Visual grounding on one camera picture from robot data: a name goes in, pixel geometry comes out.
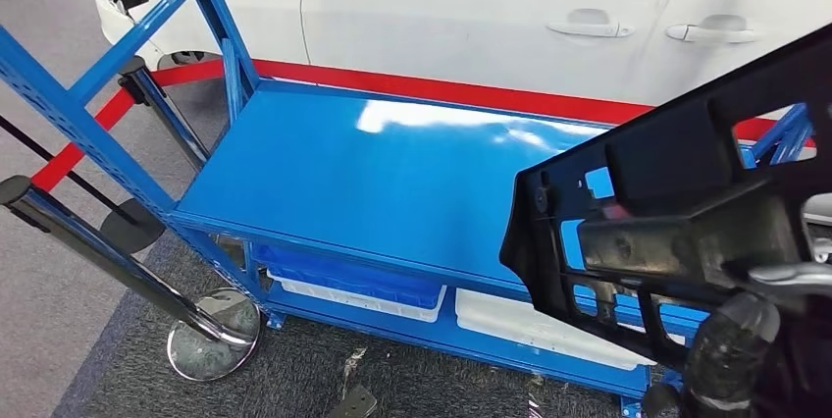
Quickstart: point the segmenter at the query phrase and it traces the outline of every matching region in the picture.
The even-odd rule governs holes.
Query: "gray floor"
[[[64,85],[107,49],[93,0],[0,0],[0,23]],[[110,83],[90,104],[95,110],[115,92]],[[173,94],[194,125],[216,134],[224,119],[220,85],[183,86]],[[0,114],[57,152],[66,139],[17,95],[0,85]],[[171,194],[183,191],[191,169],[143,108],[130,111],[112,134]],[[42,162],[0,131],[0,178],[31,175]],[[76,171],[117,201],[127,198],[88,160]],[[53,195],[97,225],[107,210],[73,183]],[[48,416],[76,374],[121,299],[121,285],[43,234],[0,210],[0,418]],[[15,325],[36,328],[18,329]]]

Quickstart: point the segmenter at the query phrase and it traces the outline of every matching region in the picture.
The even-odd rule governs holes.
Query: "blue shelf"
[[[514,177],[602,128],[310,87],[261,84],[174,219],[528,300],[497,259]]]
[[[548,377],[624,396],[641,398],[647,389],[650,382],[647,366],[629,371],[617,369],[463,330],[456,325],[455,302],[456,291],[449,289],[436,323],[425,323],[286,292],[280,283],[273,283],[266,306],[317,322],[503,367],[536,371]]]

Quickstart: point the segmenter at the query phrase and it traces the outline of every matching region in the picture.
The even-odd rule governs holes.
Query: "blue metal cart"
[[[261,78],[225,1],[196,0],[223,51],[231,127],[210,158],[199,157],[204,148],[187,138],[189,129],[174,129],[197,155],[194,166],[204,164],[174,200],[84,106],[184,1],[160,1],[69,89],[0,27],[0,76],[252,299],[269,325],[297,315],[618,393],[634,411],[649,367],[621,369],[475,333],[457,325],[454,311],[458,288],[529,301],[497,260],[514,177],[604,127]],[[799,117],[790,114],[775,138],[787,131],[797,150],[776,158],[795,158],[803,146],[808,133],[796,130]],[[752,163],[765,150],[746,151]],[[603,171],[583,183],[597,197],[611,191]],[[580,223],[572,222],[563,230]],[[209,234],[246,240],[243,269]],[[258,271],[269,261],[255,253],[264,247],[434,283],[446,287],[444,299],[431,323],[289,292],[278,282],[262,289]],[[580,265],[577,238],[568,250]],[[576,296],[595,308],[590,292]],[[635,299],[620,303],[620,318],[639,326]],[[702,318],[665,312],[668,332],[686,338]]]

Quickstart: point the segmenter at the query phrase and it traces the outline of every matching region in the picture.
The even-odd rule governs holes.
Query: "car door handle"
[[[626,37],[636,30],[635,27],[621,25],[602,9],[590,8],[572,10],[566,16],[566,21],[548,23],[546,28],[569,35],[589,37]]]
[[[580,24],[580,23],[549,23],[546,25],[549,30],[566,33],[569,35],[586,35],[589,37],[626,37],[632,35],[634,27],[623,26],[620,23],[607,24]]]
[[[748,43],[754,42],[759,38],[759,33],[749,28],[743,30],[721,30],[690,24],[670,26],[665,33],[668,37],[683,42]]]

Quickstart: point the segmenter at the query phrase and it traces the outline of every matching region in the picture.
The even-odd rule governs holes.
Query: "chrome pole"
[[[239,292],[220,289],[194,304],[28,177],[2,181],[0,204],[177,319],[168,337],[168,355],[184,377],[198,381],[223,377],[254,348],[260,315]]]
[[[196,132],[193,131],[176,104],[150,75],[150,70],[145,66],[144,59],[132,57],[119,71],[119,74],[122,76],[119,79],[119,84],[130,93],[136,103],[145,104],[153,110],[153,113],[156,114],[156,117],[159,118],[159,121],[162,122],[162,125],[165,126],[165,129],[182,149],[193,169],[201,170],[211,153],[196,135]]]

